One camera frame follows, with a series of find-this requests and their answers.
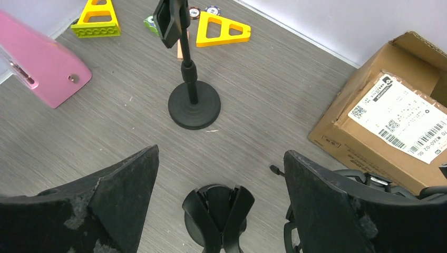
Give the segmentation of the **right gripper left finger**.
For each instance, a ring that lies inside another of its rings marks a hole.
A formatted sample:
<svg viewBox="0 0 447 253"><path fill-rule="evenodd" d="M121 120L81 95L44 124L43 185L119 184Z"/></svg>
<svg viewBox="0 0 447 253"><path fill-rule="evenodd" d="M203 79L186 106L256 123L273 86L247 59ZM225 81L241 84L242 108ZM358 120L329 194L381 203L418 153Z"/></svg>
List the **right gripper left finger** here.
<svg viewBox="0 0 447 253"><path fill-rule="evenodd" d="M153 145L35 196L2 196L1 252L137 252L158 167Z"/></svg>

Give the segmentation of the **black mic stand wide clip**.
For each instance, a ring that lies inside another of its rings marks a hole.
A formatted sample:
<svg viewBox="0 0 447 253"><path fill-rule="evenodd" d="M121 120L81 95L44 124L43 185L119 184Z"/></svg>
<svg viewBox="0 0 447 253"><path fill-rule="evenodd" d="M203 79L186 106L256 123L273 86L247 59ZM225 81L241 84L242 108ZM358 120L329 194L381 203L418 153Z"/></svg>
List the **black mic stand wide clip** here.
<svg viewBox="0 0 447 253"><path fill-rule="evenodd" d="M203 252L243 252L240 236L254 202L243 186L210 184L194 189L182 203L186 230Z"/></svg>

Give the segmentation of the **cardboard box with label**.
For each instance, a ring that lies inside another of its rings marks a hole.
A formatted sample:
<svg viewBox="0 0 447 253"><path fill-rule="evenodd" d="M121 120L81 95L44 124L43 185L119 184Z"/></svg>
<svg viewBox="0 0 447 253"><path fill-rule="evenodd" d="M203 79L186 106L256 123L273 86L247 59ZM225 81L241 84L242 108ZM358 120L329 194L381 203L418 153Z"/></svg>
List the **cardboard box with label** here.
<svg viewBox="0 0 447 253"><path fill-rule="evenodd" d="M350 169L419 193L446 185L446 54L414 31L348 80L309 139Z"/></svg>

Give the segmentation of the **black mic stand round base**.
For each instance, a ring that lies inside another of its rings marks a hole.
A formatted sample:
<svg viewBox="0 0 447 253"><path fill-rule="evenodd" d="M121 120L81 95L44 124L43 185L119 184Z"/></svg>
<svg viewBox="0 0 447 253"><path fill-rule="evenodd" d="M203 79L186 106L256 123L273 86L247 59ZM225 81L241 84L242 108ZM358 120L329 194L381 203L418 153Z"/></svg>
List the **black mic stand round base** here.
<svg viewBox="0 0 447 253"><path fill-rule="evenodd" d="M214 87L198 80L197 67L189 48L188 2L159 1L153 18L165 47L172 48L179 42L182 50L183 83L171 92L168 99L168 111L172 120L188 130L200 130L212 125L219 116L221 100Z"/></svg>

